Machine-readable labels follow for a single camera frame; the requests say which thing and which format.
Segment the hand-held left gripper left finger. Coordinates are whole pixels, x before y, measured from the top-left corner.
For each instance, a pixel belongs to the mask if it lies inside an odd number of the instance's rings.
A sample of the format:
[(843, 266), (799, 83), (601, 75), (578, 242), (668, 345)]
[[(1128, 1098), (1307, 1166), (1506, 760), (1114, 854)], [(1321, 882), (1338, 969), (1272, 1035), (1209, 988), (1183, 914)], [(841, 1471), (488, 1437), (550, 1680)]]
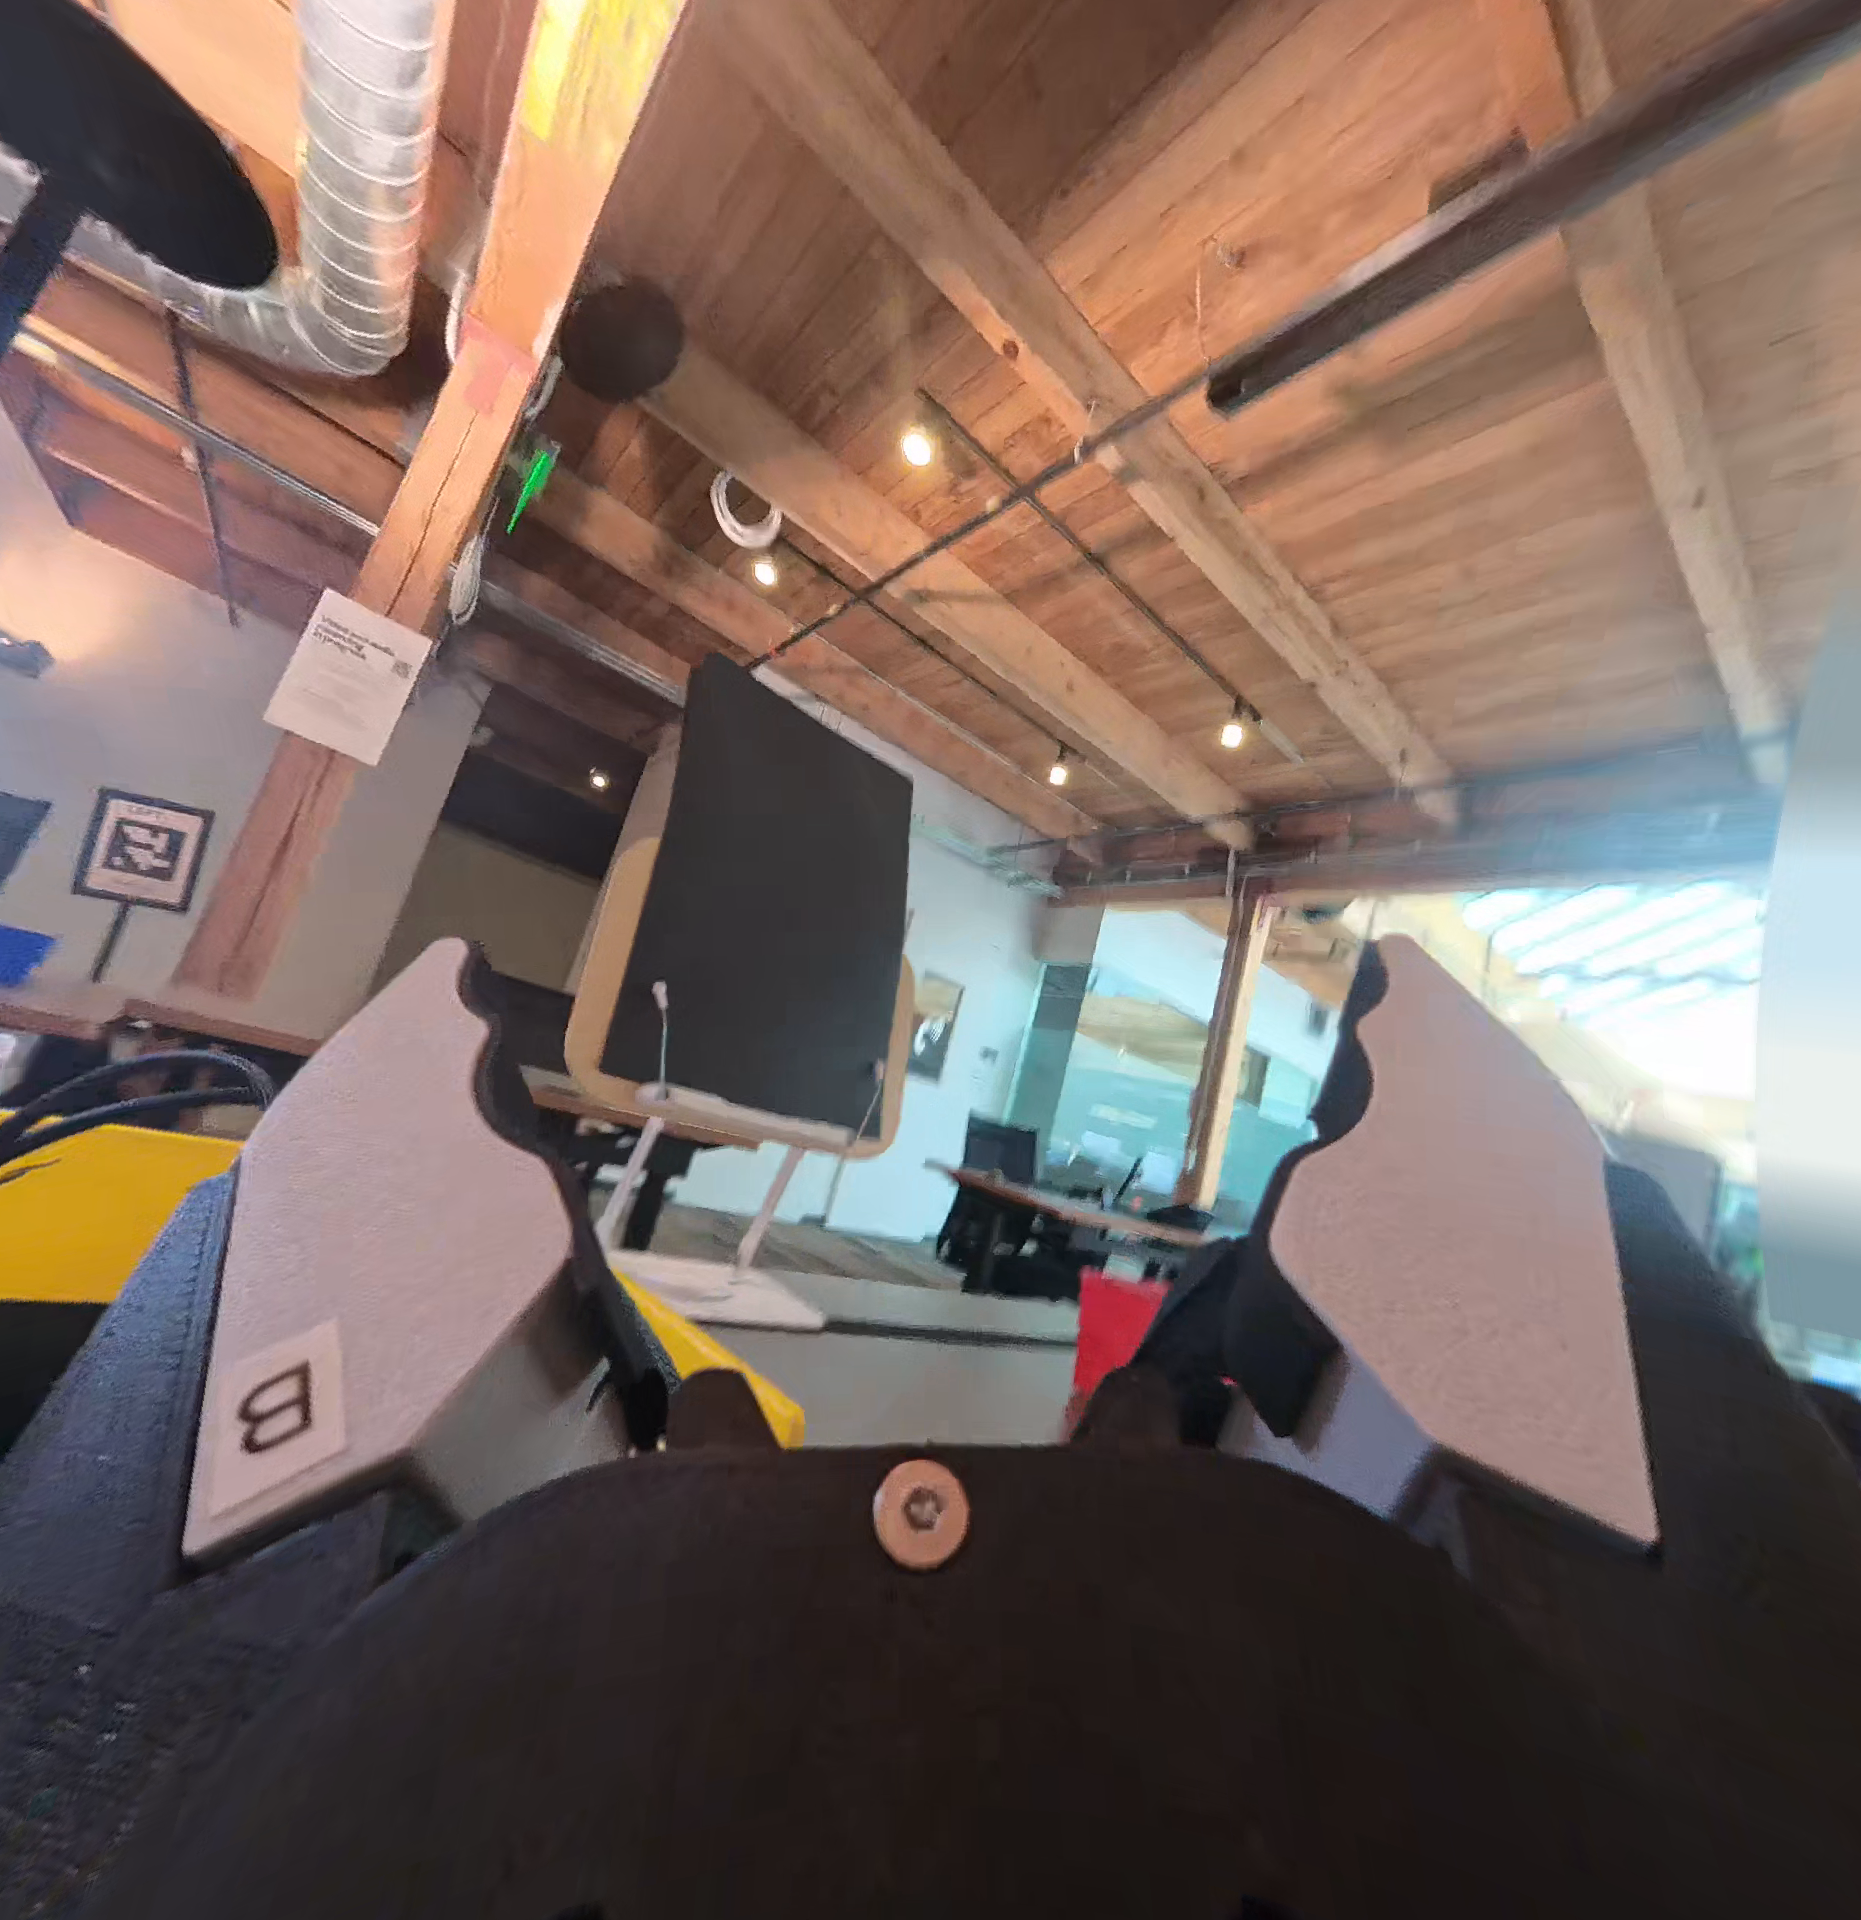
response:
[(392, 1488), (469, 1523), (660, 1447), (673, 1390), (540, 1140), (495, 972), (440, 938), (235, 1161), (182, 1552), (208, 1568)]

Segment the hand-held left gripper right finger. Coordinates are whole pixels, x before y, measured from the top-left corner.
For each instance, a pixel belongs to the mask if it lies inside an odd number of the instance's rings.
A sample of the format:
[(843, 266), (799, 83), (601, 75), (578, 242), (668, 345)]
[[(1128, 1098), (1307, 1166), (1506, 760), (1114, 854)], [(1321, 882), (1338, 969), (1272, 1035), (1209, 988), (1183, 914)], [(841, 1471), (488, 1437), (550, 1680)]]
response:
[(1437, 957), (1359, 957), (1312, 1140), (1197, 1254), (1137, 1366), (1197, 1433), (1409, 1528), (1478, 1484), (1665, 1539), (1607, 1206), (1566, 1087)]

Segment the yellow plastic bin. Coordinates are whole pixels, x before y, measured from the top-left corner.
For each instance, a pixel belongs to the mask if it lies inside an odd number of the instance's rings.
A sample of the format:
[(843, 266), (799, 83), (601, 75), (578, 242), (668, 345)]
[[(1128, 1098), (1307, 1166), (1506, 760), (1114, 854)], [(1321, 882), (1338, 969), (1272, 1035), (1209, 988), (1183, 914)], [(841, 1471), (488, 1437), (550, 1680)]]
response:
[(234, 1140), (104, 1126), (0, 1166), (0, 1458)]

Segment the white tablet stand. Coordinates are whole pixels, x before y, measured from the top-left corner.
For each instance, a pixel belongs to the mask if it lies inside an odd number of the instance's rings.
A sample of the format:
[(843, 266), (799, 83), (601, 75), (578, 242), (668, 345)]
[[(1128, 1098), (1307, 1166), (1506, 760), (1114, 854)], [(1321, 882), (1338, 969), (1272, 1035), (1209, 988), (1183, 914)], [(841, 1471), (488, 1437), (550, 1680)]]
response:
[[(831, 1154), (832, 1161), (848, 1162), (856, 1154), (866, 1150), (868, 1126), (889, 1126), (889, 1062), (871, 1062), (871, 1099), (856, 1128), (740, 1109), (734, 1099), (698, 1095), (670, 1081), (670, 986), (663, 979), (653, 979), (648, 993), (660, 1013), (657, 1081), (638, 1082), (635, 1089), (642, 1128), (617, 1183), (610, 1187), (609, 1210), (599, 1221), (599, 1243), (606, 1250), (609, 1271), (628, 1288), (642, 1286), (679, 1316), (701, 1327), (819, 1332), (826, 1327), (822, 1308), (815, 1308), (787, 1280), (763, 1275), (753, 1257), (802, 1161)], [(653, 1250), (628, 1250), (628, 1210), (635, 1206), (657, 1143), (679, 1126), (740, 1132), (753, 1147), (770, 1143), (783, 1150), (778, 1172), (763, 1191), (758, 1210), (750, 1215), (750, 1227), (728, 1261), (657, 1257)]]

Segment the red plastic bin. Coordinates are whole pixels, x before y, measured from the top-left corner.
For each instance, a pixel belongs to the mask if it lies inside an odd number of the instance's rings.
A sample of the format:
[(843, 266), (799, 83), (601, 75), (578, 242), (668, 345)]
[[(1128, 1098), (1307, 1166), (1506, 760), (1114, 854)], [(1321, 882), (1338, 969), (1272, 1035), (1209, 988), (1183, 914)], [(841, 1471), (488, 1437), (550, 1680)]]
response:
[(1088, 1401), (1113, 1371), (1137, 1362), (1172, 1286), (1162, 1278), (1126, 1278), (1106, 1268), (1082, 1268), (1078, 1280), (1078, 1355), (1063, 1431), (1073, 1433)]

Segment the wooden office desk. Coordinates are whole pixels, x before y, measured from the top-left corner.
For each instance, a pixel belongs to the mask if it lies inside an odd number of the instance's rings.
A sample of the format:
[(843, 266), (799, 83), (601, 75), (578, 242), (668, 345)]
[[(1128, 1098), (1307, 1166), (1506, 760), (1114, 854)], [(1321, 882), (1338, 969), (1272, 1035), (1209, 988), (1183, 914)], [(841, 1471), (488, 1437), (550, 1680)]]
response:
[(1212, 1227), (1177, 1227), (1157, 1215), (1096, 1207), (1045, 1187), (1015, 1183), (992, 1171), (953, 1166), (938, 1161), (929, 1161), (925, 1171), (948, 1176), (967, 1197), (967, 1207), (981, 1217), (977, 1250), (962, 1261), (962, 1288), (973, 1296), (992, 1296), (999, 1257), (1020, 1257), (1020, 1247), (1011, 1247), (1006, 1239), (1006, 1227), (1020, 1215), (1032, 1221), (1056, 1221), (1071, 1234), (1100, 1235), (1100, 1247), (1140, 1243), (1160, 1254), (1192, 1254), (1217, 1235)]

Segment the black and white marker sign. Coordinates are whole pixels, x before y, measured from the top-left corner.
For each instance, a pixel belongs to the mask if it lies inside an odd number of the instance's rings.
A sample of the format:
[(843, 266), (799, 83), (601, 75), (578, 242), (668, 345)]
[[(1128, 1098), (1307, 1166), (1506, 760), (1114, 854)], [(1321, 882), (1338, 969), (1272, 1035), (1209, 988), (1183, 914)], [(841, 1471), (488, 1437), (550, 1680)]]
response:
[(183, 915), (196, 905), (216, 812), (125, 789), (102, 789), (84, 829), (73, 897), (111, 905), (88, 982), (102, 986), (137, 908)]

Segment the white paper notice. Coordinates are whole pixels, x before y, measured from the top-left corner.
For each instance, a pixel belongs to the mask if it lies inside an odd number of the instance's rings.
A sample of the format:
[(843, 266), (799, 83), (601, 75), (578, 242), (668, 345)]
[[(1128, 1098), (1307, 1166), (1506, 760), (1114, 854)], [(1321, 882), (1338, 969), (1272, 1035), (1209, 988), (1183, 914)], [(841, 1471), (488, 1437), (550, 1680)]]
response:
[(324, 590), (264, 723), (320, 750), (378, 768), (435, 641), (339, 590)]

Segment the black dome speaker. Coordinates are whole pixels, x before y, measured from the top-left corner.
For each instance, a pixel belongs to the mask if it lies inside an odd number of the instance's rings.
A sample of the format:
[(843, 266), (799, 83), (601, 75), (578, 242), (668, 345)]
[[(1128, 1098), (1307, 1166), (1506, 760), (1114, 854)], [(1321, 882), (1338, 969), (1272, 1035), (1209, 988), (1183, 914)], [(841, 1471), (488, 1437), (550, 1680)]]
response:
[(646, 279), (610, 279), (562, 311), (557, 351), (562, 374), (601, 405), (657, 391), (681, 361), (687, 330), (670, 290)]

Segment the black floor lamp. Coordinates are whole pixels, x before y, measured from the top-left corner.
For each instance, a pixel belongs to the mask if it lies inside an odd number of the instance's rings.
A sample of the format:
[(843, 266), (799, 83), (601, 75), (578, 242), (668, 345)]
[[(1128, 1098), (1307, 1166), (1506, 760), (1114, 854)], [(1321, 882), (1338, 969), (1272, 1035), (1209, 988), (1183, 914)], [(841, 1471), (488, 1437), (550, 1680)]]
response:
[(0, 238), (0, 366), (84, 219), (216, 290), (279, 270), (269, 205), (220, 132), (81, 4), (0, 4), (0, 146), (36, 175)]

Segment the black board with tan frame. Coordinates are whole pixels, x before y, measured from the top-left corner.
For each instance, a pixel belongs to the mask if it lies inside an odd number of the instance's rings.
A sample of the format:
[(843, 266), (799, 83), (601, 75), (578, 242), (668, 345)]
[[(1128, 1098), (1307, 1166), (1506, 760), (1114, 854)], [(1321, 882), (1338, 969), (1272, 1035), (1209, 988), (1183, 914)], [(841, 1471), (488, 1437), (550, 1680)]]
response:
[(609, 1109), (882, 1157), (912, 1017), (912, 785), (747, 665), (692, 670), (660, 829), (622, 852), (567, 1024)]

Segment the wooden post with paper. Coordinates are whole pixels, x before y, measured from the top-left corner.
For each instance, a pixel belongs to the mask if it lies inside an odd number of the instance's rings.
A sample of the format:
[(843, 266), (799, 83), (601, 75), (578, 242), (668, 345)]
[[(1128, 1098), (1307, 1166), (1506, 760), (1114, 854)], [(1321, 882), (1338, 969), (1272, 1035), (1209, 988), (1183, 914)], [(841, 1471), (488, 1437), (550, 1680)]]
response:
[[(451, 563), (481, 524), (536, 395), (683, 11), (683, 4), (540, 4), (536, 11), (459, 351), (346, 592), (426, 638), (435, 638)], [(235, 1000), (261, 993), (364, 769), (351, 757), (283, 731), (177, 957), (174, 988)]]

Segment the silver air duct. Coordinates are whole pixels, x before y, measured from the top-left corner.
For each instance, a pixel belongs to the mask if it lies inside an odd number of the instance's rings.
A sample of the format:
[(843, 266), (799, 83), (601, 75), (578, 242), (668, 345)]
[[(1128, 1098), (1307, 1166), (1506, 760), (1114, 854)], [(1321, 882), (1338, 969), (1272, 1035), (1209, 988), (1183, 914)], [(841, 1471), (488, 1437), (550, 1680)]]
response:
[(81, 221), (102, 229), (81, 252), (264, 366), (330, 377), (382, 373), (411, 337), (451, 11), (294, 4), (300, 252), (279, 249), (264, 288), (182, 279), (96, 219)]

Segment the black ceiling rail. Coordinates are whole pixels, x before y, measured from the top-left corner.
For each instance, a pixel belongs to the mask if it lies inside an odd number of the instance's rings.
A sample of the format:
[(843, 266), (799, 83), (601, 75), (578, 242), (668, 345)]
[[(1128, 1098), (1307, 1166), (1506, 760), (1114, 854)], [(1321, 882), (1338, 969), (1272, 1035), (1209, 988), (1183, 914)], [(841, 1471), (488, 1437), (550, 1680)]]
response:
[(1776, 4), (1750, 15), (1534, 155), (1441, 205), (1162, 403), (1197, 391), (1228, 419), (1858, 57), (1861, 4)]

